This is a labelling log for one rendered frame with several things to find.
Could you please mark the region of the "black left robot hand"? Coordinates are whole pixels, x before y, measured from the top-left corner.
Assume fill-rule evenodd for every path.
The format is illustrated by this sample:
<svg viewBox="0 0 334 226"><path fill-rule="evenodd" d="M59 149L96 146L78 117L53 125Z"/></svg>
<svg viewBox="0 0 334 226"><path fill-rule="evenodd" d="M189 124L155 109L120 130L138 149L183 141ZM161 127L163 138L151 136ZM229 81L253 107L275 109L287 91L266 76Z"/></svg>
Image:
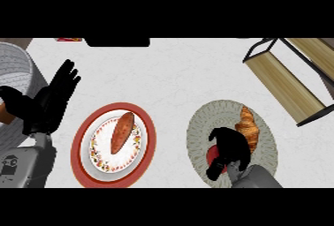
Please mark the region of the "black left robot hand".
<svg viewBox="0 0 334 226"><path fill-rule="evenodd" d="M34 98L9 86L0 86L0 98L10 115L24 120L24 135L42 132L52 134L61 125L68 101L81 80L74 62L67 59L50 84L43 87Z"/></svg>

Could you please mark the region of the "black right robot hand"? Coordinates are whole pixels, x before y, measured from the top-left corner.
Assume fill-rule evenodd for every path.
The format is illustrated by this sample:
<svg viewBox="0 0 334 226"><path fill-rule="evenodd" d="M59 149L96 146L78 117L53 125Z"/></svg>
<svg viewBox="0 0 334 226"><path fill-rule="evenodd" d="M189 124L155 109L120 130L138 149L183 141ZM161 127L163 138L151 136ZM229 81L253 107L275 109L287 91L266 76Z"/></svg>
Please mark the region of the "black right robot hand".
<svg viewBox="0 0 334 226"><path fill-rule="evenodd" d="M206 174L216 181L223 169L232 162L240 162L243 172L251 162L251 150L244 135L228 127L214 128L209 140L217 140L217 157L214 158Z"/></svg>

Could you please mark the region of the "red pear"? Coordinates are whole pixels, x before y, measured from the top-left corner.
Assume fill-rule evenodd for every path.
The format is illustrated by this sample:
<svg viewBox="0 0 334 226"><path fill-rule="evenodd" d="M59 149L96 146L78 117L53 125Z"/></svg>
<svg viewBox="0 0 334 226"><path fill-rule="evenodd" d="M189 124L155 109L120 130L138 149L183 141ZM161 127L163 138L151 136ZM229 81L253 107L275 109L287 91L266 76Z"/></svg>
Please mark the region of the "red pear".
<svg viewBox="0 0 334 226"><path fill-rule="evenodd" d="M209 165L206 171L209 176L220 176L228 171L228 166L225 164L225 159L219 156L217 146L211 146L211 148L207 149L206 161Z"/></svg>

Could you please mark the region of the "round grey woven placemat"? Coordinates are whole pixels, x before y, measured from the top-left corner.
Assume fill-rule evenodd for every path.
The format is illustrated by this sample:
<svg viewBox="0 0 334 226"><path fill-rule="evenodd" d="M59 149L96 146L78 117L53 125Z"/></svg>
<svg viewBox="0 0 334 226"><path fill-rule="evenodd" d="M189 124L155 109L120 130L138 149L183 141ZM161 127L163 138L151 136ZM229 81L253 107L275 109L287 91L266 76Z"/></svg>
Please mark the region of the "round grey woven placemat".
<svg viewBox="0 0 334 226"><path fill-rule="evenodd" d="M197 110L186 129L186 149L189 160L198 176L213 188L229 188L231 180L226 172L220 174L216 181L211 181L207 178L206 170L210 166L207 152L211 146L217 143L214 140L209 140L209 135L214 128L235 128L235 124L240 122L243 107L244 104L234 102L232 100L211 101ZM257 147L250 155L250 165L262 165L269 173L275 175L278 168L278 150L274 134L260 115L253 109L250 109L250 113L253 114L254 124L260 129Z"/></svg>

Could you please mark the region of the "round red placemat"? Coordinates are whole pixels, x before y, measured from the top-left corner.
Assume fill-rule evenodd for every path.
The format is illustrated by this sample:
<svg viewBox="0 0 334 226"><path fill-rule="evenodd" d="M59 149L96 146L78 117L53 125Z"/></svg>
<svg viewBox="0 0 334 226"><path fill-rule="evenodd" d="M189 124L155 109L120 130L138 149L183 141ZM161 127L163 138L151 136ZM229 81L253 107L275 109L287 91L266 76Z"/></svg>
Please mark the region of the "round red placemat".
<svg viewBox="0 0 334 226"><path fill-rule="evenodd" d="M124 111L132 111L136 114L136 121L141 121L143 125L143 153L139 155L139 159L135 161L135 165L130 167L130 169L126 169L123 173L117 173L112 176L93 168L92 164L87 161L89 158L84 151L87 150L87 139L93 134L93 129L96 128L98 124ZM146 111L138 105L127 102L115 102L99 108L84 119L73 139L73 174L81 186L89 188L130 187L138 182L151 165L155 146L155 127Z"/></svg>

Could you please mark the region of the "golden croissant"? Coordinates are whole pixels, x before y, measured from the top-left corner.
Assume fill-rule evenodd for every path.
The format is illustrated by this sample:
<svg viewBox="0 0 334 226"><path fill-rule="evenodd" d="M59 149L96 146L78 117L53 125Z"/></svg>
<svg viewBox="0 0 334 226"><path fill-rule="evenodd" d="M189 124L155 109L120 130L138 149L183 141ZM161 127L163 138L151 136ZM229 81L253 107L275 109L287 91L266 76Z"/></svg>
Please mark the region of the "golden croissant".
<svg viewBox="0 0 334 226"><path fill-rule="evenodd" d="M254 117L247 107L241 108L240 122L235 124L235 130L244 135L250 151L254 152L259 143L260 129L256 125Z"/></svg>

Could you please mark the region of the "white wicker basket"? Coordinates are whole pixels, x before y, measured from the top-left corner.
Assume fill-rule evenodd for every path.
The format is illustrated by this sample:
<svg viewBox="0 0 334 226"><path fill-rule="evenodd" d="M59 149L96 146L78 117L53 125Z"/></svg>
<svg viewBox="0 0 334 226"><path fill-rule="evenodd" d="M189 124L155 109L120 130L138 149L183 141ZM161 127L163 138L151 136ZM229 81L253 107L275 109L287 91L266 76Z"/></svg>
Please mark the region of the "white wicker basket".
<svg viewBox="0 0 334 226"><path fill-rule="evenodd" d="M15 88L34 98L47 81L27 51L18 45L0 42L0 86ZM24 121L16 117L10 124L0 122L0 154L25 141Z"/></svg>

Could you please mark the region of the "orange sweet potato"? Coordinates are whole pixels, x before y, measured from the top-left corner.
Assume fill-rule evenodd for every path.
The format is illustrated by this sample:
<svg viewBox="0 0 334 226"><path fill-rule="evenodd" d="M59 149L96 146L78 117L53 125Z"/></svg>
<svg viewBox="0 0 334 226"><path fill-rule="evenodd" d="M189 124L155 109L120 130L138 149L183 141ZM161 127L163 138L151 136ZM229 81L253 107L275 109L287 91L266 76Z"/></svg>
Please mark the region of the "orange sweet potato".
<svg viewBox="0 0 334 226"><path fill-rule="evenodd" d="M135 124L135 114L127 112L117 121L111 139L111 154L117 154L126 144Z"/></svg>

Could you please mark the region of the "white floral plate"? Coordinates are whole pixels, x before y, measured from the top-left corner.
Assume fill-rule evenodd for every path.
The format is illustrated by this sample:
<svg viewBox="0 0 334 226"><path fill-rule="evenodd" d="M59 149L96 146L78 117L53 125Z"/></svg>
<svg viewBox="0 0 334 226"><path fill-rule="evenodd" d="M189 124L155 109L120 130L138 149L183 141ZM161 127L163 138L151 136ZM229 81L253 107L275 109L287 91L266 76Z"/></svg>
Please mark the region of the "white floral plate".
<svg viewBox="0 0 334 226"><path fill-rule="evenodd" d="M83 133L80 159L89 176L99 181L111 182L127 176L139 166L146 152L148 132L138 114L132 134L121 149L111 153L111 139L117 121L129 113L126 109L107 112L93 120Z"/></svg>

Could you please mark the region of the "black appliance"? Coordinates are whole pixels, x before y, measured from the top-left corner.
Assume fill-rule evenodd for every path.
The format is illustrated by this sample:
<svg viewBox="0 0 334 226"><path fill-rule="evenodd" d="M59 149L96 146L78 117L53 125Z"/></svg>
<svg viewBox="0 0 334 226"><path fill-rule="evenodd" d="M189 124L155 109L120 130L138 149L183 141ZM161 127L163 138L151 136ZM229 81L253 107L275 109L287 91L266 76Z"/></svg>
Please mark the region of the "black appliance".
<svg viewBox="0 0 334 226"><path fill-rule="evenodd" d="M149 47L149 38L86 38L90 47Z"/></svg>

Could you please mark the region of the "wooden tiered shelf black frame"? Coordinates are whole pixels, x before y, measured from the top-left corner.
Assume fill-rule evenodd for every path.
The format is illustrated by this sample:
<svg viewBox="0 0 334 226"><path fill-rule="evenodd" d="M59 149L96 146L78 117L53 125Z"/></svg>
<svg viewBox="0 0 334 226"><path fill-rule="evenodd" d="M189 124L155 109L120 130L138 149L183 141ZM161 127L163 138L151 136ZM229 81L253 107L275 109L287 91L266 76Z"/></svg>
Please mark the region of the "wooden tiered shelf black frame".
<svg viewBox="0 0 334 226"><path fill-rule="evenodd" d="M271 49L281 41L318 73L327 87L334 88L334 47L321 38L263 38L253 44L243 63L250 67L287 113L302 126L334 111L279 61Z"/></svg>

